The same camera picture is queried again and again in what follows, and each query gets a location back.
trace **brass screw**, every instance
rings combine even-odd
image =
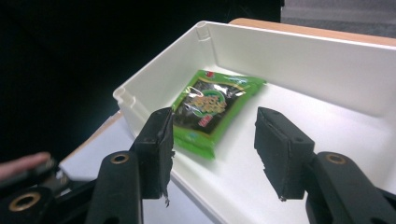
[[[337,155],[337,154],[333,154],[333,153],[327,154],[326,159],[332,163],[339,164],[339,165],[347,163],[347,161],[344,157]]]
[[[9,205],[12,212],[20,212],[35,205],[41,198],[38,192],[28,192],[14,199]]]
[[[129,156],[127,154],[118,154],[111,158],[111,162],[114,164],[121,164],[129,160]]]

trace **human hand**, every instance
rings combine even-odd
[[[49,159],[50,154],[48,152],[39,152],[34,155],[21,157],[14,161],[0,163],[0,181],[23,171],[33,169]]]

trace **white plastic tray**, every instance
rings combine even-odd
[[[176,147],[174,181],[215,222],[308,222],[304,200],[282,203],[262,170],[253,147],[258,106],[283,113],[315,152],[350,157],[396,193],[396,48],[202,21],[114,91],[132,133],[198,69],[269,82],[232,122],[215,161]]]

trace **wooden surface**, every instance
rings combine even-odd
[[[338,31],[323,30],[323,29],[296,26],[296,25],[288,25],[288,24],[277,23],[277,22],[256,21],[256,20],[244,19],[244,18],[235,19],[235,20],[231,21],[230,24],[262,28],[262,29],[267,29],[267,30],[289,32],[289,33],[295,33],[295,34],[300,34],[300,35],[314,35],[314,36],[329,37],[329,38],[335,38],[335,39],[350,40],[350,41],[357,41],[357,42],[362,42],[362,43],[370,43],[370,44],[396,47],[396,39],[395,38],[387,38],[387,37],[382,37],[382,36],[359,35],[359,34],[352,34],[352,33],[346,33],[346,32],[338,32]]]

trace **snack package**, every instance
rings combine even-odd
[[[204,158],[214,148],[242,106],[266,82],[199,70],[172,105],[175,144]]]

